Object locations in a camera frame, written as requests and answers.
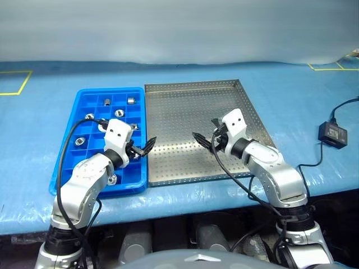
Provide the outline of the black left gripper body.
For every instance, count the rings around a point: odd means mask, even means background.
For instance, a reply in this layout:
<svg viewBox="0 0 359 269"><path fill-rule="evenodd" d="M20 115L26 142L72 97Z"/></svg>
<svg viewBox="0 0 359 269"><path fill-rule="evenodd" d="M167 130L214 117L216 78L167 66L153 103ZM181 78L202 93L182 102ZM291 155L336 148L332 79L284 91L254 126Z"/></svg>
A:
<svg viewBox="0 0 359 269"><path fill-rule="evenodd" d="M131 147L132 146L135 146L134 145L134 141L132 139L132 135L133 135L133 132L132 131L129 131L129 133L126 135L126 138L125 138L125 152L126 152L126 155L128 157L129 160L132 160L132 159L138 159L138 154L134 154L132 151L131 151Z"/></svg>

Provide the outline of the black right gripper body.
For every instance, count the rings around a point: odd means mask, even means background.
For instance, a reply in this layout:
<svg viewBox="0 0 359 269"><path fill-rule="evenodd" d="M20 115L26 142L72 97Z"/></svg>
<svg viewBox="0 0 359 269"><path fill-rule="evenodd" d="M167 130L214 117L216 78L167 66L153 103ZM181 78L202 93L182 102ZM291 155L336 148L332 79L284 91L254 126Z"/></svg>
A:
<svg viewBox="0 0 359 269"><path fill-rule="evenodd" d="M218 151L225 152L226 150L230 152L232 150L229 143L228 128L225 124L217 125L213 135L214 140L218 144L215 145L215 142L212 142L212 153L217 153Z"/></svg>

